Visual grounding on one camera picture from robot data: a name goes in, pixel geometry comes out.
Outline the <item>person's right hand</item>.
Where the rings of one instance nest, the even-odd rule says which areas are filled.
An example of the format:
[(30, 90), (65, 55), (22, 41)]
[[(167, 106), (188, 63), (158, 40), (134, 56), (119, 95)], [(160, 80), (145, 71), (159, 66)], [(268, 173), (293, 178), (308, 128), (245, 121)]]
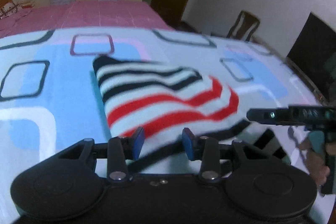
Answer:
[(311, 178), (315, 181), (317, 186), (324, 185), (330, 174), (330, 169), (325, 165), (323, 157), (312, 150), (308, 138), (306, 138), (298, 148), (300, 151), (306, 152), (306, 157), (303, 162), (309, 171)]

